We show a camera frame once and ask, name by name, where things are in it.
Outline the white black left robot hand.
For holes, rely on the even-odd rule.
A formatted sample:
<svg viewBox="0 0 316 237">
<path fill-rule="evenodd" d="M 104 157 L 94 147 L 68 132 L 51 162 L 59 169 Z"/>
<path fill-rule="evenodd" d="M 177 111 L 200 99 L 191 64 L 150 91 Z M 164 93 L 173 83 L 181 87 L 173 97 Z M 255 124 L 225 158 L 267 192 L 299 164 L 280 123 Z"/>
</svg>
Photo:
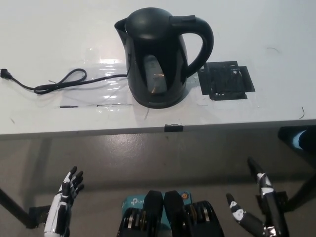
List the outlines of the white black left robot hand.
<svg viewBox="0 0 316 237">
<path fill-rule="evenodd" d="M 44 227 L 45 237 L 68 237 L 74 200 L 84 189 L 83 172 L 74 166 L 54 196 Z"/>
</svg>

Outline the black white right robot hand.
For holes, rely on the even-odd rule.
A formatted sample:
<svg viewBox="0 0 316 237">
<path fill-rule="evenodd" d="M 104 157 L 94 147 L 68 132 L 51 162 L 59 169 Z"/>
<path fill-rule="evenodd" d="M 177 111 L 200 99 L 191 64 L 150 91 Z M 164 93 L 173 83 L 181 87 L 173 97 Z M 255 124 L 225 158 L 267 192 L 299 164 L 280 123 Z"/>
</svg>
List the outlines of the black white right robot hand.
<svg viewBox="0 0 316 237">
<path fill-rule="evenodd" d="M 254 237 L 288 237 L 289 230 L 284 213 L 270 179 L 252 157 L 247 159 L 247 165 L 251 176 L 259 186 L 259 197 L 266 221 L 262 222 L 250 212 L 245 211 L 234 197 L 227 193 L 226 199 L 234 220 Z"/>
</svg>

